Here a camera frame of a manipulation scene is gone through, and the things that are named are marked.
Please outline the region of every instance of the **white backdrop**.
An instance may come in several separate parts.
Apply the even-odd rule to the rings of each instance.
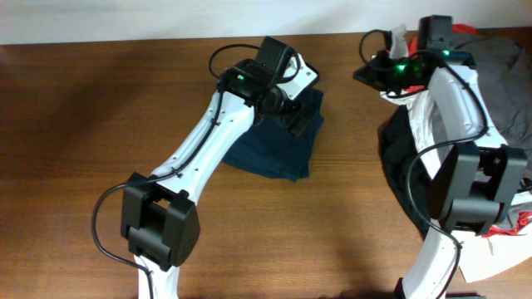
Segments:
[[[452,15],[532,26],[532,0],[0,0],[0,44],[365,32]]]

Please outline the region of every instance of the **dark blue cloth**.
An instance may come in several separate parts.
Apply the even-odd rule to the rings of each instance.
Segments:
[[[323,118],[319,114],[323,93],[309,89],[297,99],[314,108],[316,117],[298,137],[288,133],[271,119],[252,126],[231,146],[222,159],[225,163],[271,179],[291,179],[293,182],[307,178],[308,161],[314,139]]]

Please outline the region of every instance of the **wooden table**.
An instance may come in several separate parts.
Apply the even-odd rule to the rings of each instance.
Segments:
[[[526,43],[530,29],[493,30]],[[199,203],[202,234],[181,269],[191,297],[327,298],[392,291],[421,238],[388,188],[377,128],[397,108],[351,78],[361,34],[280,37],[320,72],[325,93],[311,176],[296,184],[221,164]],[[137,272],[100,254],[89,222],[97,197],[149,174],[181,144],[214,92],[212,51],[261,38],[0,47],[0,297],[134,298]],[[381,48],[370,39],[367,53]],[[249,49],[219,56],[232,66]],[[99,215],[120,237],[121,196]],[[483,282],[459,273],[451,293],[529,297],[529,260]]]

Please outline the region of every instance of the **red cloth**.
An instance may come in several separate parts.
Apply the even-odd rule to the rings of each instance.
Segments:
[[[495,235],[503,236],[516,236],[518,232],[523,229],[525,226],[532,223],[532,212],[520,212],[519,217],[517,218],[517,224],[513,229],[500,229],[495,225],[490,228],[487,234],[483,235],[483,238],[489,238]]]
[[[452,26],[452,31],[455,33],[470,33],[474,35],[479,35],[474,27],[465,24],[455,24]],[[412,38],[412,42],[408,47],[408,53],[412,55],[417,51],[417,37]],[[424,86],[411,86],[408,89],[405,89],[406,92],[414,92],[423,89]]]

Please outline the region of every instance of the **white cloth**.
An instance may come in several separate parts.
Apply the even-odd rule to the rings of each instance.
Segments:
[[[396,105],[406,105],[408,119],[418,152],[434,144],[432,116],[434,100],[429,91],[403,99],[391,99],[385,93],[381,97]],[[427,173],[434,178],[441,166],[436,150],[421,157]],[[516,194],[512,204],[532,201],[530,193]],[[468,232],[453,232],[464,242],[460,269],[466,282],[477,282],[492,277],[532,257],[532,225],[521,231],[521,236],[475,237]]]

